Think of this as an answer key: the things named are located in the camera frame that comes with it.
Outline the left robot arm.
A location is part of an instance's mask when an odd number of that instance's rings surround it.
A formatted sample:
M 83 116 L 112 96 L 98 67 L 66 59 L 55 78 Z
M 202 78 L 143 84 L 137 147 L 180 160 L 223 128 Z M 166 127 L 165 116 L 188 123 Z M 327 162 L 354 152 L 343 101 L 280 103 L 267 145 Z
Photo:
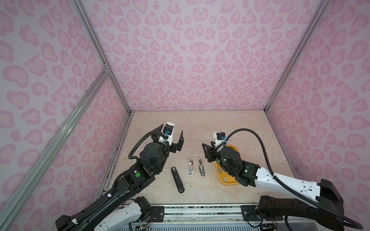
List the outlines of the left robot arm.
M 75 215 L 56 220 L 59 231 L 114 231 L 131 222 L 146 222 L 152 216 L 148 200 L 136 197 L 148 187 L 165 166 L 170 153 L 181 151 L 184 137 L 174 143 L 175 124 L 168 122 L 144 135 L 128 155 L 136 162 L 118 175 L 112 187 Z

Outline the pink mini stapler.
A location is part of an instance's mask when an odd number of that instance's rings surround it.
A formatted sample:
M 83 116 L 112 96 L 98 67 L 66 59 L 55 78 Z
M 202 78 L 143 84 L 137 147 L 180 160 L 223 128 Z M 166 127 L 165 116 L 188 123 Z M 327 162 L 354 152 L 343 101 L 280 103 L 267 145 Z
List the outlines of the pink mini stapler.
M 193 176 L 193 171 L 194 171 L 194 159 L 193 158 L 190 158 L 190 161 L 189 161 L 189 168 L 188 168 L 188 175 L 190 177 Z

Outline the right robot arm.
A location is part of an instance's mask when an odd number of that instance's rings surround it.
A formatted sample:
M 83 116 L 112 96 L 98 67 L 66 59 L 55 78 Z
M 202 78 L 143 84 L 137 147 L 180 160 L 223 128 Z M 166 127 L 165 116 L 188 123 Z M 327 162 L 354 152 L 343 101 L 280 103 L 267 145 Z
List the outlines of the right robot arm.
M 202 144 L 208 162 L 216 162 L 224 173 L 247 187 L 259 187 L 288 196 L 275 198 L 261 196 L 256 213 L 263 218 L 280 216 L 300 217 L 314 220 L 321 226 L 343 231 L 344 220 L 334 215 L 344 214 L 344 201 L 331 181 L 309 182 L 281 174 L 271 174 L 268 169 L 241 159 L 240 153 L 232 147 L 216 151 L 215 142 Z

